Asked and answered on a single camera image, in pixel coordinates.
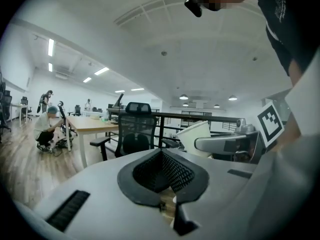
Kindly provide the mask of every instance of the shirt logo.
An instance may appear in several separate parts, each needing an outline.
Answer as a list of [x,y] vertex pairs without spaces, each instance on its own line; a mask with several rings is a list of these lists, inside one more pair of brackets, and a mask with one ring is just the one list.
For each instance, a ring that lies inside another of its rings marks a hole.
[[275,7],[275,16],[279,19],[279,22],[283,20],[286,15],[286,0],[275,0],[276,7]]

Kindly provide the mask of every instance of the person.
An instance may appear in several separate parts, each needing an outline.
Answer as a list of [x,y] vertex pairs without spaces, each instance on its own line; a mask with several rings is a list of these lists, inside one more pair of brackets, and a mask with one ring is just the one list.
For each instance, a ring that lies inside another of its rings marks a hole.
[[42,104],[41,104],[42,113],[47,112],[47,107],[49,105],[49,98],[51,97],[52,94],[53,94],[52,90],[48,90],[45,94],[43,94]]
[[84,110],[85,111],[91,111],[91,101],[90,101],[89,98],[88,98],[88,101],[84,105]]
[[[211,11],[244,0],[198,0]],[[299,81],[320,45],[318,0],[258,0],[266,18],[266,34],[292,86]],[[295,141],[301,133],[291,113],[273,151]]]
[[38,142],[37,148],[42,150],[46,150],[50,147],[50,141],[54,138],[54,131],[57,127],[59,127],[64,120],[60,120],[55,125],[50,125],[50,118],[55,118],[58,109],[55,106],[50,106],[47,112],[42,113],[37,119],[34,125],[34,138]]

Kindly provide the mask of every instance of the black pants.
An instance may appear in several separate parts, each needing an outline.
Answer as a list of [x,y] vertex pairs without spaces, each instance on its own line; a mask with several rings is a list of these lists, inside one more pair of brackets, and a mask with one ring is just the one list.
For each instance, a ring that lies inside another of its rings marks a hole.
[[49,141],[51,141],[54,138],[54,132],[53,131],[43,131],[40,133],[39,138],[36,140],[39,142],[40,145],[47,144]]

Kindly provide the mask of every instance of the floor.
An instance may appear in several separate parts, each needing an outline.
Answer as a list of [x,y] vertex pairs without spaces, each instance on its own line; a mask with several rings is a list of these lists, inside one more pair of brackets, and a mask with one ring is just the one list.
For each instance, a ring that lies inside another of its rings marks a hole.
[[[12,132],[3,131],[0,144],[0,180],[6,187],[12,199],[21,202],[33,209],[44,197],[61,183],[71,178],[84,168],[81,162],[79,143],[73,142],[72,151],[62,150],[58,157],[49,153],[41,153],[36,147],[33,128],[37,118],[32,117],[28,123],[22,122],[19,128],[19,119],[8,123]],[[55,130],[54,141],[58,141],[63,134]],[[84,136],[84,147],[88,166],[102,162],[98,148],[90,146],[94,134]],[[115,159],[114,154],[107,152],[108,159]],[[161,199],[166,203],[166,210],[162,213],[165,220],[171,223],[175,214],[175,204],[172,199],[174,192],[169,188],[161,193]]]

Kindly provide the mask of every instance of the chair armrest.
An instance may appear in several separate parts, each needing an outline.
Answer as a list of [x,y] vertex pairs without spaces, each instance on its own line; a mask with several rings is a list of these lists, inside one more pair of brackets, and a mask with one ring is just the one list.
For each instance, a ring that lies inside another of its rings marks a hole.
[[166,144],[167,146],[169,146],[169,148],[172,148],[172,149],[179,147],[179,144],[171,139],[162,139],[161,142]]
[[90,141],[90,145],[94,147],[100,147],[101,145],[105,144],[108,142],[111,138],[110,137],[101,137],[101,138],[96,138],[92,141]]

